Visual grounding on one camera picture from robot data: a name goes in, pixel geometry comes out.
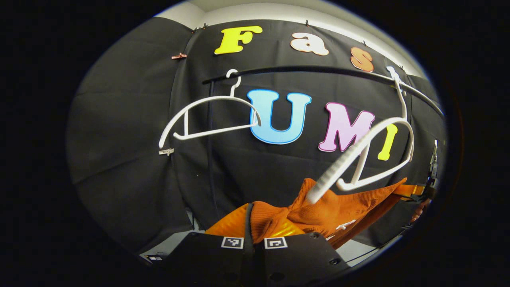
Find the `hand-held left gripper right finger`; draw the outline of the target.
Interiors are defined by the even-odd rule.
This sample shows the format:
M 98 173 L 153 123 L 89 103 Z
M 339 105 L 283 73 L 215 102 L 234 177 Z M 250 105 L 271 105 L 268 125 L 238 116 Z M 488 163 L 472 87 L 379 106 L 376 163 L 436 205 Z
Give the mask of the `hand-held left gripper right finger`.
M 312 287 L 350 269 L 318 232 L 264 238 L 254 260 L 255 287 Z

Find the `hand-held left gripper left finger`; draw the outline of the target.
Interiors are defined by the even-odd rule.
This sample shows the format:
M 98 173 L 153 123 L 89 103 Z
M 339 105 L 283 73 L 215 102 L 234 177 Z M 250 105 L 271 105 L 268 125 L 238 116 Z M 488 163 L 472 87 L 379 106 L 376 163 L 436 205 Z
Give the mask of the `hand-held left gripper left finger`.
M 241 214 L 241 237 L 189 233 L 163 262 L 172 287 L 254 287 L 255 247 L 248 203 Z

